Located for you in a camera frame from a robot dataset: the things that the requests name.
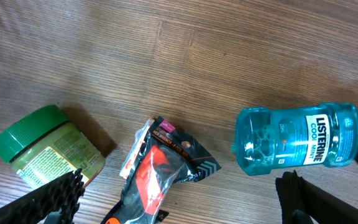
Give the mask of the green lid jar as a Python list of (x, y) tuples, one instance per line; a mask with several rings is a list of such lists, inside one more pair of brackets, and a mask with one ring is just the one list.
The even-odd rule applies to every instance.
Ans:
[(33, 189), (81, 169), (88, 185), (105, 158), (56, 105), (44, 106), (0, 134), (0, 158)]

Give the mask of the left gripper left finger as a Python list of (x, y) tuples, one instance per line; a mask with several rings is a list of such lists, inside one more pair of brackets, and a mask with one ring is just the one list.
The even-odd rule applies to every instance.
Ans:
[(82, 169), (70, 171), (0, 208), (0, 224), (73, 223), (84, 195)]

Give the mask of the hex wrench set packet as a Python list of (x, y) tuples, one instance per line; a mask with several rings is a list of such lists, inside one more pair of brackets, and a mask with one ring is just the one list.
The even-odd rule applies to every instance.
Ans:
[(173, 184), (198, 182), (221, 169), (217, 160), (191, 135), (159, 116), (135, 134), (120, 176), (121, 199), (104, 217), (105, 224), (160, 223), (161, 210)]

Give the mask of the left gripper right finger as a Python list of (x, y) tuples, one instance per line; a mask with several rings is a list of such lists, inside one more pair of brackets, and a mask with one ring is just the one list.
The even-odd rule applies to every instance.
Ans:
[(275, 179), (283, 224), (358, 224), (358, 209), (309, 183), (295, 171)]

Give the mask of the blue mouthwash bottle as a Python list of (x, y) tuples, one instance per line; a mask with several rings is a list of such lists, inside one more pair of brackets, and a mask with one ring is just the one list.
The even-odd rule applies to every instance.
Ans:
[(234, 152), (247, 175), (320, 164), (347, 166), (358, 153), (358, 108), (352, 103), (244, 108), (236, 119)]

